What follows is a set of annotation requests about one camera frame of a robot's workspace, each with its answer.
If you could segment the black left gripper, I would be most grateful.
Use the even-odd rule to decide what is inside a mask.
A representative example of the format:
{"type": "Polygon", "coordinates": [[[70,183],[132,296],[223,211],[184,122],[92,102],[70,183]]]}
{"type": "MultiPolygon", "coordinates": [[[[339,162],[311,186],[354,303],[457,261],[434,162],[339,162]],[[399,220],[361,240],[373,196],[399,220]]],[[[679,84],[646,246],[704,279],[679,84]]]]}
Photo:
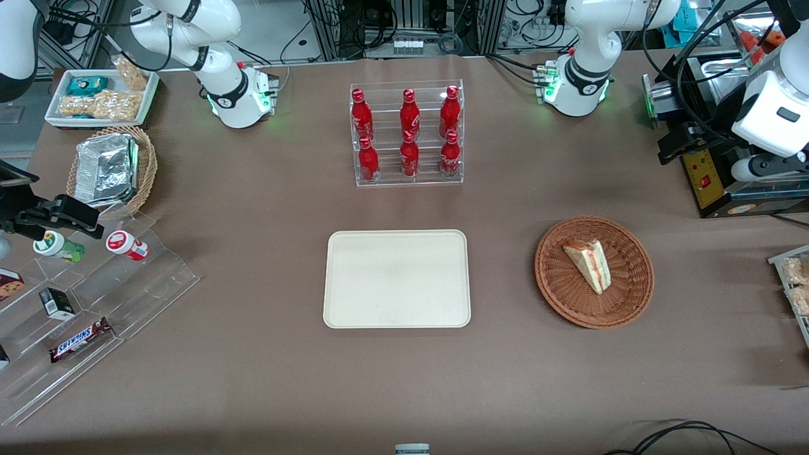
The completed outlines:
{"type": "Polygon", "coordinates": [[[714,152],[725,155],[735,147],[745,147],[745,141],[731,132],[730,126],[699,126],[686,121],[670,129],[670,140],[657,142],[659,164],[666,166],[679,156],[692,152],[714,152]]]}

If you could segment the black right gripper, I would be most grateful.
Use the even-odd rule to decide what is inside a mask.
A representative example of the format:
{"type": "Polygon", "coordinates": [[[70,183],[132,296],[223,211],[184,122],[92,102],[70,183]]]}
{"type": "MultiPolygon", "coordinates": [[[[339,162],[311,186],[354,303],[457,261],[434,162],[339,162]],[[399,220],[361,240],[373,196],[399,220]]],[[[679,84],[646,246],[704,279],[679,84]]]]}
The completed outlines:
{"type": "Polygon", "coordinates": [[[68,194],[58,194],[55,200],[49,200],[38,197],[31,189],[1,190],[1,222],[6,233],[38,236],[40,241],[48,230],[67,229],[100,240],[105,227],[97,224],[98,217],[98,210],[68,194]],[[51,222],[54,209],[58,219],[70,222],[51,222]]]}

